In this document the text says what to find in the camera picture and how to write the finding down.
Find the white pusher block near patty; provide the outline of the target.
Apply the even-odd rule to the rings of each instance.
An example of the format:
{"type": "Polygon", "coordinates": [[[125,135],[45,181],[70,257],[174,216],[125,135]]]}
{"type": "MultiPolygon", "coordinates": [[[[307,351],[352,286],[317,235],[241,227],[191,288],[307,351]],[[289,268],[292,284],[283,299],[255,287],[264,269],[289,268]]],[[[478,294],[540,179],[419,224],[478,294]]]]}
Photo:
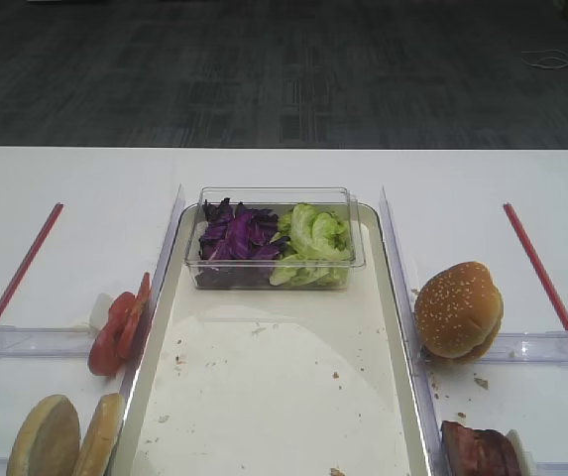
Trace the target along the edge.
{"type": "Polygon", "coordinates": [[[518,432],[515,429],[509,430],[507,433],[507,439],[511,442],[514,449],[521,475],[537,476],[537,467],[533,456],[524,447],[518,432]]]}

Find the white pusher block left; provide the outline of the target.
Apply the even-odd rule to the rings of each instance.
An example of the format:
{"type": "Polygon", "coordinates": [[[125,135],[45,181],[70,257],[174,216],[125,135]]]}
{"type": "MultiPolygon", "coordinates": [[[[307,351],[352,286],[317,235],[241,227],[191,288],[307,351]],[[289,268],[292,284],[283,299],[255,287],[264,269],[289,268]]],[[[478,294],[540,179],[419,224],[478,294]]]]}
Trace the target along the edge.
{"type": "Polygon", "coordinates": [[[99,294],[94,302],[93,308],[89,315],[70,326],[71,329],[98,333],[108,320],[108,311],[113,303],[113,298],[107,294],[99,294]]]}

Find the clear cross divider right far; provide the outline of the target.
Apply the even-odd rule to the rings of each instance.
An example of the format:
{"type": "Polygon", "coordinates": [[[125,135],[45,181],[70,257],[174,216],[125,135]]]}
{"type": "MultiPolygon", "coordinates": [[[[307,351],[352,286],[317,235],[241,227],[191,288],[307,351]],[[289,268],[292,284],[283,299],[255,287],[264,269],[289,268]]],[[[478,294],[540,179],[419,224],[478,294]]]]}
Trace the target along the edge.
{"type": "Polygon", "coordinates": [[[568,331],[501,333],[483,356],[465,362],[568,366],[568,331]]]}

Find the tomato slice front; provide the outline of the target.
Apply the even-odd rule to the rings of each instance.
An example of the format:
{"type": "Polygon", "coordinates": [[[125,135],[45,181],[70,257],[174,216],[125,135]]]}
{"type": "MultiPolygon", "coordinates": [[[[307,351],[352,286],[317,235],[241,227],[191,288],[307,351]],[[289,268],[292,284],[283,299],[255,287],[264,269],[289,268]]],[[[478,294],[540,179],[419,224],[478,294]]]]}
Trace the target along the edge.
{"type": "Polygon", "coordinates": [[[87,365],[89,371],[95,376],[113,377],[125,362],[116,352],[119,317],[117,316],[118,304],[115,300],[109,308],[107,323],[98,333],[89,353],[87,365]]]}

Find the red rail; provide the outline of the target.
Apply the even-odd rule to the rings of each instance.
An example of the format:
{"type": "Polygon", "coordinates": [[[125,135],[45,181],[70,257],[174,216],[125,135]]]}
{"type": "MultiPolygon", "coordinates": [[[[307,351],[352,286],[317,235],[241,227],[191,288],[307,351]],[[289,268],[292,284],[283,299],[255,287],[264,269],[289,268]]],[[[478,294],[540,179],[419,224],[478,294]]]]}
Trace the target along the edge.
{"type": "Polygon", "coordinates": [[[556,290],[548,272],[546,271],[538,253],[535,250],[529,236],[527,235],[518,215],[516,214],[511,203],[503,204],[503,210],[519,240],[529,262],[534,269],[544,291],[554,308],[563,329],[568,334],[568,310],[562,301],[558,291],[556,290]]]}
{"type": "Polygon", "coordinates": [[[12,279],[6,286],[4,292],[2,293],[2,296],[0,297],[0,318],[3,312],[5,311],[5,309],[7,308],[17,288],[21,284],[30,266],[32,265],[35,257],[39,253],[44,242],[46,241],[53,227],[55,226],[63,208],[64,205],[61,202],[58,202],[53,206],[48,218],[44,222],[36,238],[33,240],[29,250],[25,254],[19,267],[12,276],[12,279]]]}

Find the sesame bun top front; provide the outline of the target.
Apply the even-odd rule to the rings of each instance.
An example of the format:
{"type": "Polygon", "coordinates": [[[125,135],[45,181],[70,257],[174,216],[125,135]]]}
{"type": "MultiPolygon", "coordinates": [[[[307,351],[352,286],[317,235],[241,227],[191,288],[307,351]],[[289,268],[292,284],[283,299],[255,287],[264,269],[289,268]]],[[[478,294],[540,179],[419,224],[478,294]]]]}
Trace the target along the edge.
{"type": "Polygon", "coordinates": [[[414,305],[422,345],[451,359],[483,343],[503,316],[503,297],[490,270],[479,262],[438,273],[421,288],[414,305]]]}

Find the cream metal tray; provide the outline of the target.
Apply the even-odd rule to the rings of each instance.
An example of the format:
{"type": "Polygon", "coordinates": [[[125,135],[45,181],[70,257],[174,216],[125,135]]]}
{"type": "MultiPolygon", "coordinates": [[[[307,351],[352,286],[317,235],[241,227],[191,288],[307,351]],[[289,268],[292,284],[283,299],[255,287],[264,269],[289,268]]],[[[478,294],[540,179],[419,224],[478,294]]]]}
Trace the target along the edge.
{"type": "Polygon", "coordinates": [[[341,291],[201,291],[181,216],[113,475],[425,475],[377,211],[341,291]]]}

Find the green lettuce leaves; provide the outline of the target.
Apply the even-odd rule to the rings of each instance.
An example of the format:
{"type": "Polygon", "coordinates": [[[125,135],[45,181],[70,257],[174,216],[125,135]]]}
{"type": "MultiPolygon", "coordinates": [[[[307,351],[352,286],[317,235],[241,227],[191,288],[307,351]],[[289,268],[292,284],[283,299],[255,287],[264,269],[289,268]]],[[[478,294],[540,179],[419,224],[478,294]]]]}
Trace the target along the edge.
{"type": "MultiPolygon", "coordinates": [[[[320,211],[315,205],[298,203],[281,215],[272,239],[287,237],[280,259],[292,262],[345,262],[353,257],[349,224],[334,211],[320,211]]],[[[343,288],[348,279],[343,267],[277,267],[270,285],[292,288],[343,288]]]]}

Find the red rail left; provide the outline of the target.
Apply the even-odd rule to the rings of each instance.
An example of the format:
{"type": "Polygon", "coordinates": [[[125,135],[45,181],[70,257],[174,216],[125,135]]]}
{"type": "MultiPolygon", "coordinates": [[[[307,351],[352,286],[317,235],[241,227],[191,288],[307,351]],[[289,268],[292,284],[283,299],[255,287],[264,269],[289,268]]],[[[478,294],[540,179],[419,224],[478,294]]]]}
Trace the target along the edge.
{"type": "Polygon", "coordinates": [[[5,309],[7,308],[17,288],[21,284],[30,266],[32,265],[35,257],[39,253],[44,242],[46,241],[53,227],[55,226],[63,208],[64,205],[61,202],[58,202],[53,206],[48,218],[44,222],[36,238],[33,240],[29,250],[25,254],[19,267],[12,276],[12,279],[6,286],[4,292],[2,293],[2,296],[0,297],[0,318],[3,312],[5,311],[5,309]]]}

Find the clear plastic salad box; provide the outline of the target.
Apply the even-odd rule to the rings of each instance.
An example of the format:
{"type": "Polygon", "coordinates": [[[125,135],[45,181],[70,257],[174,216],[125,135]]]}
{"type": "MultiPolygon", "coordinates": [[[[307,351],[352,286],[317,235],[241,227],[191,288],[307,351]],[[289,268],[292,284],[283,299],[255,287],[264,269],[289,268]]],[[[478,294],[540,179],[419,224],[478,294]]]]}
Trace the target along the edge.
{"type": "Polygon", "coordinates": [[[344,187],[205,187],[184,262],[202,290],[342,290],[366,264],[344,187]]]}

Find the tomato slice rear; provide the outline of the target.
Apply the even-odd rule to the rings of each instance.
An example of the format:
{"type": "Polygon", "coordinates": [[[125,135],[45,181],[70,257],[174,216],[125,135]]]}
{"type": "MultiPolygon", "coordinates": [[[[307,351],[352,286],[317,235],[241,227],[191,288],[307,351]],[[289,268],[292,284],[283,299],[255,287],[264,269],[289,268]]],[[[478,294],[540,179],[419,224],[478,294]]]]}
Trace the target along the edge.
{"type": "Polygon", "coordinates": [[[146,272],[141,280],[138,292],[121,293],[115,300],[118,304],[117,316],[119,317],[119,334],[116,352],[123,361],[129,359],[140,318],[151,295],[151,277],[146,272]]]}

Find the bun half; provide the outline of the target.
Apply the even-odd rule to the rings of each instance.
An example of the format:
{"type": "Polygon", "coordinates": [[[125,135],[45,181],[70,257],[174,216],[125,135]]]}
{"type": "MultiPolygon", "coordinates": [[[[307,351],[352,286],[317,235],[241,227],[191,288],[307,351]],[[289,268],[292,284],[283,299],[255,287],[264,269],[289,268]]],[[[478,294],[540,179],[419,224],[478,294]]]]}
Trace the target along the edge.
{"type": "Polygon", "coordinates": [[[8,476],[71,475],[79,453],[80,426],[68,397],[41,399],[17,433],[7,462],[8,476]]]}
{"type": "Polygon", "coordinates": [[[80,446],[72,475],[102,476],[116,444],[125,410],[119,393],[102,396],[80,446]]]}

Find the clear long divider right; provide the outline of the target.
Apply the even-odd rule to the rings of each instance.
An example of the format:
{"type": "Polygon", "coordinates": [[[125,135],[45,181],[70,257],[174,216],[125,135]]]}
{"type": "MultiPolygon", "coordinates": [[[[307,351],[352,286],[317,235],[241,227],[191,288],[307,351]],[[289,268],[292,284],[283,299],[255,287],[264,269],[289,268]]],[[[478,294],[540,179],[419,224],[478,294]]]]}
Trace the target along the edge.
{"type": "Polygon", "coordinates": [[[417,442],[407,448],[413,475],[447,475],[448,461],[443,451],[440,423],[435,414],[431,382],[426,363],[421,357],[420,341],[412,315],[410,291],[398,241],[395,219],[384,188],[380,192],[379,216],[384,246],[397,309],[399,339],[409,385],[409,404],[415,417],[417,442]]]}

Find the tomato slice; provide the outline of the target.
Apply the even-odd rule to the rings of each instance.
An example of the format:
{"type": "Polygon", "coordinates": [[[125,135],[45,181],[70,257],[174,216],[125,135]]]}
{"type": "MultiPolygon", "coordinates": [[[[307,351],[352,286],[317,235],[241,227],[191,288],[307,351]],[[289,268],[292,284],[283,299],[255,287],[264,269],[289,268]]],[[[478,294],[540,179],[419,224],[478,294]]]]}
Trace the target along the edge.
{"type": "Polygon", "coordinates": [[[118,304],[115,300],[109,308],[107,323],[98,333],[89,353],[87,365],[89,371],[95,376],[113,377],[125,362],[116,352],[119,317],[117,316],[118,304]]]}
{"type": "Polygon", "coordinates": [[[119,334],[116,352],[123,361],[129,359],[140,318],[151,295],[151,277],[146,272],[141,280],[138,292],[121,293],[115,300],[118,304],[117,316],[119,317],[119,334]]]}

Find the sesame bun top rear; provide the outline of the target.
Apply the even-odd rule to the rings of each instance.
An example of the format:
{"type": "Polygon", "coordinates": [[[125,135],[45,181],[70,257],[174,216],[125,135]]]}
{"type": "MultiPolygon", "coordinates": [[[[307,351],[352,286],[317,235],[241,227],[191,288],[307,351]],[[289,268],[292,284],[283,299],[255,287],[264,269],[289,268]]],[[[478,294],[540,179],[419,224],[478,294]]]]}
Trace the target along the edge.
{"type": "Polygon", "coordinates": [[[483,357],[492,347],[496,337],[499,334],[500,328],[501,325],[497,323],[493,328],[493,330],[491,331],[491,333],[486,337],[483,343],[473,347],[468,353],[466,353],[463,356],[453,359],[440,357],[435,354],[432,354],[425,347],[421,348],[421,356],[425,361],[437,366],[463,365],[475,362],[479,360],[481,357],[483,357]]]}

